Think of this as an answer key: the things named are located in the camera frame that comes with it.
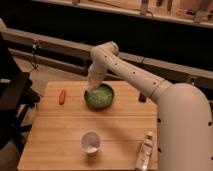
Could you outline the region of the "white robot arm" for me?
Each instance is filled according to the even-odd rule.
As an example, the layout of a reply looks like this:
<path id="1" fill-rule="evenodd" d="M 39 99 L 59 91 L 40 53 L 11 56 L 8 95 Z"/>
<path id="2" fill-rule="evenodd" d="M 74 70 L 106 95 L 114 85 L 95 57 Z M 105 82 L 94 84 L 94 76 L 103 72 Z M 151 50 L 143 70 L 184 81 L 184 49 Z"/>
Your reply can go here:
<path id="1" fill-rule="evenodd" d="M 204 93 L 127 63 L 118 53 L 114 42 L 91 49 L 86 89 L 112 71 L 157 105 L 158 171 L 213 171 L 213 115 Z"/>

